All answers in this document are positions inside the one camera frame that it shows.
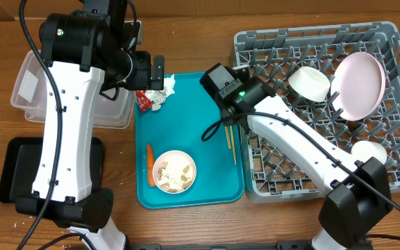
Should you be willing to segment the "black plastic tray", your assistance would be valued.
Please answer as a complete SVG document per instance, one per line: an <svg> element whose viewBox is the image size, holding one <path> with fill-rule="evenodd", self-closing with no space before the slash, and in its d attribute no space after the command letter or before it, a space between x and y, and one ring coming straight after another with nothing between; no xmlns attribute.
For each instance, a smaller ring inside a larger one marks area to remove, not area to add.
<svg viewBox="0 0 400 250"><path fill-rule="evenodd" d="M9 141L0 180L1 203L14 203L18 196L31 193L40 164L42 141L42 137L15 137ZM93 190L100 187L103 158L103 144L94 137L90 149Z"/></svg>

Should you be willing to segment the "crumpled white napkin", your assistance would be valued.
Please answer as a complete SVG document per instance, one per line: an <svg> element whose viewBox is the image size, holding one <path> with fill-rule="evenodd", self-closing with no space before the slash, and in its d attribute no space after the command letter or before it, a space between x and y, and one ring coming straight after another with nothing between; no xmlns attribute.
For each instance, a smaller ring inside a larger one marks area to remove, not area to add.
<svg viewBox="0 0 400 250"><path fill-rule="evenodd" d="M161 105L166 101L168 96L175 93L175 75L172 74L170 77L164 79L163 90L147 90L145 96L152 102L151 110L157 111L161 108Z"/></svg>

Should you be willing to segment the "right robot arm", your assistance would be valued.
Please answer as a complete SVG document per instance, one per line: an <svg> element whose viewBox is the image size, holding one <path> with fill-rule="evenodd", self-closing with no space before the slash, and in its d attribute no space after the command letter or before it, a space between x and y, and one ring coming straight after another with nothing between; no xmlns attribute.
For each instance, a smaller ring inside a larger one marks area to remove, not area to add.
<svg viewBox="0 0 400 250"><path fill-rule="evenodd" d="M335 146L290 110L275 90L247 67L218 63L200 84L222 118L205 130L209 140L220 125L239 124L271 142L325 196L319 213L321 231L310 249L359 249L368 232L391 210L385 166L375 157L358 160Z"/></svg>

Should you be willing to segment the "orange carrot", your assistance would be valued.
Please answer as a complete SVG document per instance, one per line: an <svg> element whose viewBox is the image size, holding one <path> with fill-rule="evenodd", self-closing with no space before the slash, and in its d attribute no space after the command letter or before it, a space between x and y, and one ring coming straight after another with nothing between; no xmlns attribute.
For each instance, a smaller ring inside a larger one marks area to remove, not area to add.
<svg viewBox="0 0 400 250"><path fill-rule="evenodd" d="M156 183L153 179L153 166L155 163L152 146L147 144L147 181L150 187L155 187Z"/></svg>

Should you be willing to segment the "large pink plate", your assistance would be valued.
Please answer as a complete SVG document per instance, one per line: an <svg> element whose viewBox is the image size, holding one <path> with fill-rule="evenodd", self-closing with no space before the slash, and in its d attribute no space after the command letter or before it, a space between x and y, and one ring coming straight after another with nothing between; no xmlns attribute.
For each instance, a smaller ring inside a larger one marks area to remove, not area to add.
<svg viewBox="0 0 400 250"><path fill-rule="evenodd" d="M338 65L331 83L332 101L340 117L347 121L366 118L378 108L385 92L385 72L380 62L367 52L355 52Z"/></svg>

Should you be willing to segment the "white cup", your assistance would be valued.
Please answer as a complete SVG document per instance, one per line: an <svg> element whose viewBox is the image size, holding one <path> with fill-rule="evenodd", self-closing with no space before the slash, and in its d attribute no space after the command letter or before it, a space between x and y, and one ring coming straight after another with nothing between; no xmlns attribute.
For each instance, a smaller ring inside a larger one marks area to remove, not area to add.
<svg viewBox="0 0 400 250"><path fill-rule="evenodd" d="M298 68L289 77L288 83L295 92L314 102L323 102L331 86L323 73L308 66Z"/></svg>

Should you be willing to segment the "red snack wrapper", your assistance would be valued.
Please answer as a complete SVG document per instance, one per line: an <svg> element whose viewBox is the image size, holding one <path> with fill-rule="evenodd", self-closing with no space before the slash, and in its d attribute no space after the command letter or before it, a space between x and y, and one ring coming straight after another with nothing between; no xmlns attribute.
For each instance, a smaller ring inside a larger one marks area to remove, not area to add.
<svg viewBox="0 0 400 250"><path fill-rule="evenodd" d="M146 90L136 90L135 91L135 96L136 96L136 102L139 106L139 109L142 113L147 111L148 109L152 108L153 101L150 100L146 96L147 91Z"/></svg>

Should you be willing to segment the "teal serving tray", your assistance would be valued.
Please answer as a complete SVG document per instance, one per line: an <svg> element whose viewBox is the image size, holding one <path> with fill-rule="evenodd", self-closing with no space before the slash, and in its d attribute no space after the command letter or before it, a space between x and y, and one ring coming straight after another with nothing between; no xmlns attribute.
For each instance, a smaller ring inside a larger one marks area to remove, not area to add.
<svg viewBox="0 0 400 250"><path fill-rule="evenodd" d="M244 193L244 168L239 128L233 127L235 149L229 149L224 128L208 141L201 135L220 119L215 102L202 88L201 72L175 74L175 93L157 111L135 113L137 197L149 209L200 206L237 201ZM180 194L168 194L147 181L147 146L158 158L179 150L197 166L192 186Z"/></svg>

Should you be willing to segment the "bowl with food scraps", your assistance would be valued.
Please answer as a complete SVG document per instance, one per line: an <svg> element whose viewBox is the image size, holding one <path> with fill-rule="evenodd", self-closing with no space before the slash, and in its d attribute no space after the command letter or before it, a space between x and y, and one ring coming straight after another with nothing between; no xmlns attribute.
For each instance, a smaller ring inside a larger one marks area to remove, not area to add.
<svg viewBox="0 0 400 250"><path fill-rule="evenodd" d="M157 188L168 194L180 194L188 190L196 177L197 166L192 157L183 151L167 151L153 164L153 181Z"/></svg>

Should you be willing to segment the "wooden chopstick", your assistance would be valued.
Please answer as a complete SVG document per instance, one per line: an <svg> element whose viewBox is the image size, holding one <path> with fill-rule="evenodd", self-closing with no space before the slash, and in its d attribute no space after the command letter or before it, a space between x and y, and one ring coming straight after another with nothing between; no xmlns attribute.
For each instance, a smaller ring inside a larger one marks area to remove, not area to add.
<svg viewBox="0 0 400 250"><path fill-rule="evenodd" d="M225 126L224 130L225 130L225 135L226 135L226 141L227 141L228 148L231 149L231 139L230 139L228 127Z"/></svg>
<svg viewBox="0 0 400 250"><path fill-rule="evenodd" d="M231 138L231 149L233 152L233 161L234 164L237 164L237 159L236 159L236 152L235 152L235 141L234 141L234 134L233 134L233 127L229 126L229 133L230 133L230 138Z"/></svg>

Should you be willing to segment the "clear plastic bin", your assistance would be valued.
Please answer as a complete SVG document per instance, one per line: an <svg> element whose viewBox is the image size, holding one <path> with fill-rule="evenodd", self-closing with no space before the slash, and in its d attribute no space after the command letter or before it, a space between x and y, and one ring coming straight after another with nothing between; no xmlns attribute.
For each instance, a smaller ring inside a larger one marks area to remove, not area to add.
<svg viewBox="0 0 400 250"><path fill-rule="evenodd" d="M97 128L124 129L129 125L134 108L135 95L123 88L115 101L98 98L94 115ZM25 112L25 119L43 123L47 106L47 81L34 53L29 51L22 63L12 91L10 103Z"/></svg>

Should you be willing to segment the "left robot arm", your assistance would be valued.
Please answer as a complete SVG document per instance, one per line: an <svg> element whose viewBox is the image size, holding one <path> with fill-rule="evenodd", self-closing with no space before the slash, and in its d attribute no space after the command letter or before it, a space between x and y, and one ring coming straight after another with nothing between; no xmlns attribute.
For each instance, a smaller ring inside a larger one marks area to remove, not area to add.
<svg viewBox="0 0 400 250"><path fill-rule="evenodd" d="M161 90L162 55L139 51L140 23L125 22L132 1L85 0L68 15L50 14L32 51L47 78L42 152L29 194L18 213L49 219L89 249L127 249L128 238L111 217L114 195L90 176L94 113L106 90Z"/></svg>

